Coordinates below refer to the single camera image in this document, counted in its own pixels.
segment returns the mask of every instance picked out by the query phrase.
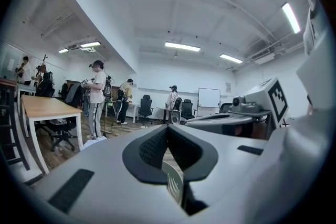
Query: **white ceiling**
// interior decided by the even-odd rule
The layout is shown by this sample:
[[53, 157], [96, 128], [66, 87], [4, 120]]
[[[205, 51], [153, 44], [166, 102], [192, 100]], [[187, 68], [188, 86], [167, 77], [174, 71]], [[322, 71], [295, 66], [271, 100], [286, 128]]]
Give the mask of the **white ceiling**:
[[[153, 57], [210, 63], [225, 68], [231, 62], [219, 58], [222, 53], [246, 59], [286, 36], [283, 48], [302, 41], [302, 32], [292, 33], [282, 12], [290, 3], [301, 29], [307, 20], [306, 0], [125, 0], [132, 16], [136, 42], [142, 54]], [[54, 51], [84, 41], [93, 41], [85, 27], [63, 0], [25, 0], [27, 21], [37, 29]], [[200, 53], [165, 48], [165, 41], [201, 47]], [[110, 46], [97, 52], [112, 56]], [[85, 57], [77, 50], [65, 57]]]

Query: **white plastic bag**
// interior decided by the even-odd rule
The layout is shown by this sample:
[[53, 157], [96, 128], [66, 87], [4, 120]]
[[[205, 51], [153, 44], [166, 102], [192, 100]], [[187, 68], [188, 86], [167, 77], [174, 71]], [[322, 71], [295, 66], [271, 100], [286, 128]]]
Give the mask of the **white plastic bag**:
[[87, 140], [87, 142], [83, 145], [83, 147], [80, 149], [81, 151], [84, 150], [85, 148], [93, 145], [94, 143], [97, 143], [99, 141], [104, 141], [106, 140], [107, 138], [105, 136], [103, 137], [99, 137], [97, 138], [96, 140], [92, 139], [92, 140]]

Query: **whiteboard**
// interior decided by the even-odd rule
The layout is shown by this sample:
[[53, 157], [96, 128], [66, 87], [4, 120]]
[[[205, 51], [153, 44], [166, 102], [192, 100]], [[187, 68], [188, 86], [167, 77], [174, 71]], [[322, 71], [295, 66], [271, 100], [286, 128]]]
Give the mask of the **whiteboard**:
[[219, 108], [221, 105], [221, 91], [216, 89], [198, 89], [198, 106], [203, 108]]

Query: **fluorescent light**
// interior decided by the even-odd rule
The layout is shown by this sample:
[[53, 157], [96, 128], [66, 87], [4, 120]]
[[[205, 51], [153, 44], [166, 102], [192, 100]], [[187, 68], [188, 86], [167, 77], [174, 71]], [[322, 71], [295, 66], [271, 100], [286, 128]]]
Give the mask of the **fluorescent light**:
[[92, 47], [92, 46], [99, 46], [100, 45], [100, 42], [91, 42], [91, 43], [87, 43], [87, 44], [83, 44], [83, 45], [80, 45], [82, 48], [87, 48], [87, 47]]
[[294, 12], [291, 9], [291, 7], [289, 6], [288, 3], [284, 3], [282, 6], [283, 11], [286, 13], [286, 16], [290, 22], [290, 24], [292, 25], [292, 28], [294, 30], [294, 33], [298, 33], [300, 32], [300, 26], [298, 24], [298, 21], [295, 18]]
[[232, 61], [232, 62], [237, 62], [237, 63], [241, 63], [241, 62], [243, 62], [243, 61], [241, 61], [241, 60], [238, 60], [238, 59], [236, 59], [236, 58], [233, 58], [233, 57], [228, 56], [228, 55], [225, 55], [225, 54], [222, 54], [221, 57], [224, 58], [224, 59], [226, 59], [226, 60], [230, 60], [230, 61]]
[[63, 52], [68, 52], [68, 49], [60, 50], [59, 53], [62, 54]]
[[176, 49], [184, 49], [184, 50], [193, 50], [193, 51], [199, 51], [201, 48], [193, 47], [189, 45], [183, 45], [183, 44], [177, 44], [177, 43], [170, 43], [166, 42], [166, 47], [176, 48]]

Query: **black cap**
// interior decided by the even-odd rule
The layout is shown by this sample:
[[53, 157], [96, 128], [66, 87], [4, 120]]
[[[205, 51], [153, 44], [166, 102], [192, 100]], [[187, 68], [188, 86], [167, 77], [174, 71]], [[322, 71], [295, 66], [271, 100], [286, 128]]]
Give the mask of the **black cap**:
[[104, 69], [104, 63], [100, 60], [94, 61], [93, 65], [99, 65], [101, 69]]

